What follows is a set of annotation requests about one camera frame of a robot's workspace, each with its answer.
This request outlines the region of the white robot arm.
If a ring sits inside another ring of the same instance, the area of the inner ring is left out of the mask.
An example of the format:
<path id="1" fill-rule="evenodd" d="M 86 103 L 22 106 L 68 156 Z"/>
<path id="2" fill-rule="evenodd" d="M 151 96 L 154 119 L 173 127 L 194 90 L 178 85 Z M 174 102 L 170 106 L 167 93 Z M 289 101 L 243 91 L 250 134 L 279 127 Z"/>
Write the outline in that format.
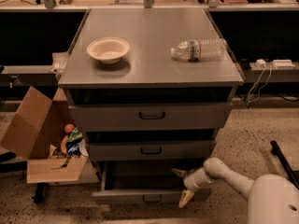
<path id="1" fill-rule="evenodd" d="M 247 224 L 299 224 L 299 190 L 279 175 L 261 175 L 255 180 L 230 169 L 218 158 L 208 158 L 190 171 L 173 169 L 183 179 L 178 206 L 184 207 L 205 184 L 224 181 L 247 201 Z"/>

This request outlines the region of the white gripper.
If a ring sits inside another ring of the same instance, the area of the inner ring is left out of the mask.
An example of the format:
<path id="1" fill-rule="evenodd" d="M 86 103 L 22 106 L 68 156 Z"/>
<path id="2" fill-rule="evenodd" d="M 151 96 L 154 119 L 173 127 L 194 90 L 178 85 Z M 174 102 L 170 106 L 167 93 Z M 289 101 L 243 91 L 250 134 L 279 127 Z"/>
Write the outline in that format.
<path id="1" fill-rule="evenodd" d="M 184 207 L 194 196 L 195 191 L 207 184 L 211 184 L 215 181 L 210 175 L 208 175 L 203 167 L 192 170 L 180 170 L 173 168 L 172 172 L 183 178 L 183 184 L 187 190 L 183 190 L 178 203 L 178 207 Z"/>

